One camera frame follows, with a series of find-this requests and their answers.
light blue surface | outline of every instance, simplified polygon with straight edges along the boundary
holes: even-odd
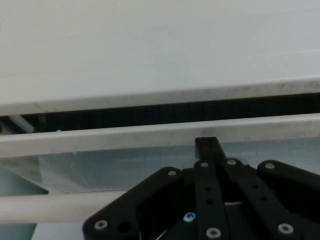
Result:
[[[0,197],[48,194],[43,188],[0,168]],[[36,224],[0,224],[1,240],[31,240]]]
[[[228,157],[256,168],[269,159],[320,174],[320,138],[223,143]],[[194,146],[121,149],[39,156],[44,183],[64,192],[130,189],[166,166],[191,168]]]

silver screw head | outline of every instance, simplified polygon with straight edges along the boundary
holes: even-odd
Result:
[[[228,161],[226,161],[226,163],[229,165],[235,165],[237,162],[234,159],[229,159]]]
[[[169,171],[168,175],[169,176],[175,176],[175,175],[177,175],[177,173],[176,173],[176,171]]]
[[[218,228],[215,227],[210,227],[208,228],[208,230],[206,231],[206,236],[209,239],[218,239],[221,237],[221,231]]]
[[[183,221],[186,223],[192,223],[196,219],[196,214],[194,212],[188,212],[184,215]]]
[[[275,168],[275,165],[272,164],[272,163],[270,163],[270,162],[266,163],[264,166],[265,166],[267,169],[274,169],[274,168]]]
[[[202,167],[202,168],[207,168],[208,166],[209,166],[209,164],[206,163],[206,162],[202,162],[202,163],[200,164],[200,167]]]
[[[105,229],[107,226],[108,226],[108,222],[107,222],[106,220],[100,220],[100,221],[97,221],[97,222],[94,224],[94,228],[95,228],[96,230]]]
[[[280,233],[282,234],[293,234],[294,233],[294,227],[291,226],[290,224],[288,223],[281,223],[279,224],[278,226],[278,230]]]

hole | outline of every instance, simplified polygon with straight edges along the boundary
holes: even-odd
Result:
[[[124,222],[121,222],[116,229],[118,230],[119,233],[128,233],[130,232],[131,228],[132,228],[131,223],[124,221]]]
[[[169,175],[169,176],[175,176],[176,174],[177,174],[177,173],[176,173],[175,171],[169,171],[169,172],[168,172],[168,175]]]
[[[202,168],[207,168],[208,166],[209,166],[209,164],[206,162],[203,162],[200,164],[200,167],[202,167]]]
[[[268,200],[268,198],[266,196],[262,196],[262,197],[260,197],[260,200],[265,202]]]

white bar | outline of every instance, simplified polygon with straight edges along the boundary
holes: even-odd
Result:
[[[0,224],[84,221],[125,191],[0,197]]]
[[[319,22],[317,0],[0,0],[0,115],[319,92]]]
[[[0,136],[1,158],[112,149],[193,145],[320,136],[320,114],[173,123]]]
[[[20,115],[9,116],[9,119],[28,134],[32,134],[35,130],[35,128]]]

black strip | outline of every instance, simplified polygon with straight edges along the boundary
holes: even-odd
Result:
[[[54,132],[313,113],[320,113],[320,93],[41,113],[23,117],[36,128],[36,132]],[[0,117],[1,120],[7,121],[8,118]]]

